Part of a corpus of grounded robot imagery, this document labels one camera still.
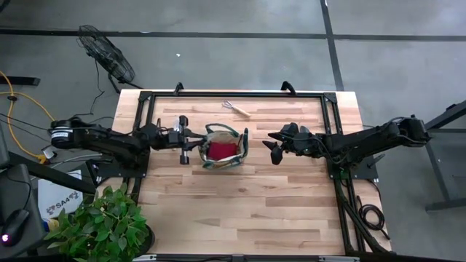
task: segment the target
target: fan stand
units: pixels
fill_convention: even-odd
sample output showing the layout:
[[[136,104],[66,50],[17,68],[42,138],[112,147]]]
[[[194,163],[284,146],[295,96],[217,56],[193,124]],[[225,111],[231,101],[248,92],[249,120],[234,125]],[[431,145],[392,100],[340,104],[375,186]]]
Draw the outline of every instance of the fan stand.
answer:
[[[110,80],[111,85],[114,86],[115,92],[116,92],[117,94],[119,94],[121,91],[118,89],[117,85],[115,84],[115,82],[114,82],[114,80],[113,80],[113,76],[112,76],[110,73],[108,73],[108,80]],[[120,84],[129,84],[129,85],[132,86],[132,87],[136,87],[136,88],[138,88],[138,89],[143,89],[142,87],[138,86],[137,84],[132,84],[132,83],[123,81],[123,80],[121,80],[121,79],[117,79],[117,80],[118,80],[118,82],[119,82]]]

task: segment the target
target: yellow cable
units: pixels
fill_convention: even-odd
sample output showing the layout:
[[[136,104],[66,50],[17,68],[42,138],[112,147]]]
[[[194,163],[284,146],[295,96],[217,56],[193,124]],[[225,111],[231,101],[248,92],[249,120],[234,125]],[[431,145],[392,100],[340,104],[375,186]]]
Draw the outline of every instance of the yellow cable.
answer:
[[[50,115],[49,111],[47,111],[47,109],[45,109],[45,107],[43,105],[41,105],[41,103],[37,102],[35,99],[33,99],[32,97],[30,97],[29,95],[27,94],[24,94],[24,93],[21,93],[21,92],[14,92],[13,91],[13,86],[11,84],[11,82],[9,81],[8,77],[2,72],[0,71],[0,74],[5,78],[5,80],[7,80],[7,83],[8,83],[8,86],[9,86],[9,91],[10,92],[0,92],[0,95],[8,95],[10,94],[11,96],[13,95],[22,95],[24,96],[25,98],[28,98],[29,100],[33,101],[37,106],[39,106],[40,108],[42,108],[42,110],[44,110],[45,114],[48,115],[48,117],[54,121],[53,117]],[[11,113],[13,111],[13,105],[15,104],[14,101],[10,101],[10,104],[9,104],[9,110],[8,110],[8,118],[7,118],[7,123],[8,123],[8,128],[9,128],[9,132],[11,133],[12,135],[12,138],[13,140],[16,142],[17,146],[23,151],[25,152],[26,154],[32,156],[32,157],[36,157],[40,162],[41,164],[43,164],[47,158],[45,155],[43,154],[33,154],[31,153],[30,151],[26,150],[25,148],[23,148],[23,146],[21,145],[20,141],[18,141],[18,139],[16,138],[14,132],[13,132],[13,129],[12,129],[12,125],[11,125],[11,119],[10,119],[10,116],[11,116]]]
[[[0,95],[11,95],[11,93],[10,92],[0,92]],[[47,116],[52,121],[55,121],[55,119],[50,115],[49,111],[47,111],[47,109],[45,109],[45,107],[43,105],[41,105],[41,103],[37,102],[37,100],[35,100],[34,98],[32,98],[29,95],[27,95],[25,93],[22,93],[22,92],[13,92],[13,95],[22,95],[23,97],[28,98],[29,100],[34,102],[38,107],[42,108],[42,110],[44,110],[44,112],[47,114]]]

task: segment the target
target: whisk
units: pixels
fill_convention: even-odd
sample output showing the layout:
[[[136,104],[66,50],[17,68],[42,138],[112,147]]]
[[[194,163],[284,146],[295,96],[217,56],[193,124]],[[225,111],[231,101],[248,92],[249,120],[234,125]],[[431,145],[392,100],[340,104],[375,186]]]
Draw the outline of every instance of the whisk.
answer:
[[[236,112],[242,114],[243,116],[246,116],[246,117],[250,117],[250,114],[244,110],[242,110],[241,108],[238,108],[236,106],[233,106],[232,103],[230,103],[229,101],[224,101],[222,104],[221,104],[223,107],[226,107],[228,109],[233,109],[235,110]]]

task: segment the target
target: red object in bag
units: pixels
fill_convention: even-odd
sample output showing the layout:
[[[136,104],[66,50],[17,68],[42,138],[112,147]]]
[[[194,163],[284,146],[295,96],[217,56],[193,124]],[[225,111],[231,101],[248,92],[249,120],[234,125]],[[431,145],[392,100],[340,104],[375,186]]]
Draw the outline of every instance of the red object in bag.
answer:
[[[229,156],[234,156],[237,154],[238,146],[234,143],[215,143],[211,142],[209,146],[209,152],[207,153],[207,158],[212,160],[220,160],[227,158]]]

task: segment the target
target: computer mouse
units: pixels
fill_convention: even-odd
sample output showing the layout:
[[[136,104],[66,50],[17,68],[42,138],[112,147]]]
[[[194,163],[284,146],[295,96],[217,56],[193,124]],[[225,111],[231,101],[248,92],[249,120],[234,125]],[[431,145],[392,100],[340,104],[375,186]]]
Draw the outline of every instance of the computer mouse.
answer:
[[[29,211],[27,210],[15,210],[9,215],[1,229],[1,244],[3,246],[12,247],[21,240],[28,218]]]

